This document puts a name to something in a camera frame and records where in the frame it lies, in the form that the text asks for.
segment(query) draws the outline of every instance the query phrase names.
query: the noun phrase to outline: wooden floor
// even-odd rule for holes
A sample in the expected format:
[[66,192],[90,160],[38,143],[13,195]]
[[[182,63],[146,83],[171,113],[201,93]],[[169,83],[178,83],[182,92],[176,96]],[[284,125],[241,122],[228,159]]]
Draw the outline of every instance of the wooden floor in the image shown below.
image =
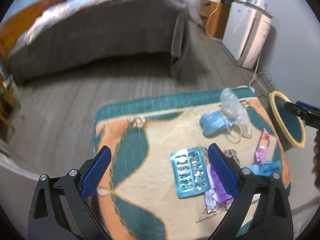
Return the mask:
[[219,41],[193,25],[191,35],[181,80],[169,77],[167,55],[144,54],[100,60],[28,84],[13,116],[16,131],[7,138],[12,159],[28,171],[62,176],[94,156],[93,122],[103,102],[248,85],[253,71],[235,66]]

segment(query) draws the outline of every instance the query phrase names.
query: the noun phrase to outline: silver screw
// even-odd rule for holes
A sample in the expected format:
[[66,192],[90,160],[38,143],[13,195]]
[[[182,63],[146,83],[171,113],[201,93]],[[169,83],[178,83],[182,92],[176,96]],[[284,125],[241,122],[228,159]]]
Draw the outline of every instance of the silver screw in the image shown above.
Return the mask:
[[275,179],[279,179],[280,178],[280,175],[278,173],[274,173],[272,174],[272,176],[275,178]]
[[71,171],[69,171],[69,175],[72,176],[72,177],[73,177],[73,176],[76,176],[77,173],[78,173],[77,170],[71,170]]
[[242,172],[243,172],[243,174],[245,174],[245,175],[249,175],[249,174],[251,173],[251,171],[250,171],[249,168],[243,168],[243,169],[242,169]]
[[40,180],[46,180],[47,179],[47,175],[45,175],[45,174],[42,174],[41,176],[40,176]]

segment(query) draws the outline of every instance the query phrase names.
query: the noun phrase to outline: blue face mask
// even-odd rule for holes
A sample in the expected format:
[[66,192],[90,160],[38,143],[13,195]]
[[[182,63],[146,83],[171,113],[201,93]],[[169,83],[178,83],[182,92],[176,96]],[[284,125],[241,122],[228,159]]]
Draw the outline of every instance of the blue face mask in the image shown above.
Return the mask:
[[232,123],[222,115],[221,110],[202,114],[199,122],[204,136],[210,136],[232,126]]

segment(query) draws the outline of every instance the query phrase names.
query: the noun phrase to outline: pink wrapper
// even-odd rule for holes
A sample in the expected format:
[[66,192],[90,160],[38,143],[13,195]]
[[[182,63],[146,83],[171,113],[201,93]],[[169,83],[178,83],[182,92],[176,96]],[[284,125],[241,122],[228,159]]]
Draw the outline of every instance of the pink wrapper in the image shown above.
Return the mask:
[[261,131],[260,140],[254,153],[255,162],[257,164],[262,165],[264,163],[270,141],[270,135],[268,134],[267,130],[263,128],[263,130]]

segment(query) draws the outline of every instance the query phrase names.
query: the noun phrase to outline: purple package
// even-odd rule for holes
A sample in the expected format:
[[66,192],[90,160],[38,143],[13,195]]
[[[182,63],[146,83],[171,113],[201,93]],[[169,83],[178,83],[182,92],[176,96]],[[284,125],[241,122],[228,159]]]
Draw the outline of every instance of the purple package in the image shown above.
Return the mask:
[[225,192],[225,190],[221,184],[221,181],[220,181],[217,173],[215,172],[214,168],[212,167],[212,165],[210,165],[210,174],[211,174],[211,178],[212,178],[213,184],[216,189],[217,198],[218,198],[217,201],[222,203],[222,202],[225,202],[227,200],[232,199],[232,196],[228,195]]
[[255,162],[260,166],[265,161],[270,141],[271,141],[270,135],[268,134],[267,130],[263,128],[263,130],[261,131],[261,136],[260,136],[256,151],[254,152]]

